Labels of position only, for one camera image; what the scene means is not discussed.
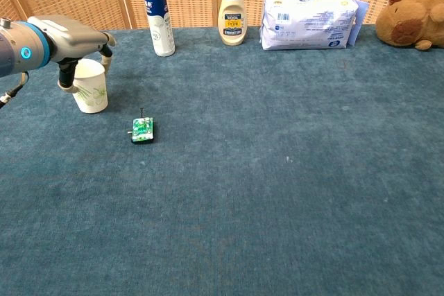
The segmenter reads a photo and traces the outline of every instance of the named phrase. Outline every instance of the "wet wipes package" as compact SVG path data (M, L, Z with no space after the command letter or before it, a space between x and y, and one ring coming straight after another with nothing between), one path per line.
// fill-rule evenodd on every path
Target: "wet wipes package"
M344 49L355 45L368 3L360 0L264 0L264 50Z

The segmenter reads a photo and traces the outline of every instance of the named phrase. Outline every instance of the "paper cup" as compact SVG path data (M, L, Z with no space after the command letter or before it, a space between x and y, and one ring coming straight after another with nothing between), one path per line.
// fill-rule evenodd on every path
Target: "paper cup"
M93 114L108 106L105 69L100 62L81 59L76 66L74 99L81 112Z

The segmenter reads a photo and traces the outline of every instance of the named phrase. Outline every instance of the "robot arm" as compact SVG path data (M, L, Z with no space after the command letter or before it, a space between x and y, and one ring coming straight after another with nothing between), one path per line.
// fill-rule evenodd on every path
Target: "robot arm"
M63 15L39 15L27 22L0 19L0 77L38 69L49 61L59 64L58 84L74 92L72 83L80 59L98 51L105 73L112 59L109 33L90 28Z

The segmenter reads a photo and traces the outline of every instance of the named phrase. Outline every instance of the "bottle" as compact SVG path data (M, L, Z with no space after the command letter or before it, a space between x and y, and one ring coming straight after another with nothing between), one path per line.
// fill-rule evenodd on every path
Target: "bottle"
M247 32L244 0L222 0L217 21L223 43L234 46L243 42Z
M156 55L172 55L176 48L167 0L145 0L145 6Z

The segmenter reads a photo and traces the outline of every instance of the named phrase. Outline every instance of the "blue spray can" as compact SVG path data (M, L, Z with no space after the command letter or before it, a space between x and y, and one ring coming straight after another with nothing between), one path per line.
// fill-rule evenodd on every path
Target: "blue spray can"
M172 55L176 48L167 0L145 0L145 6L155 53L161 57Z

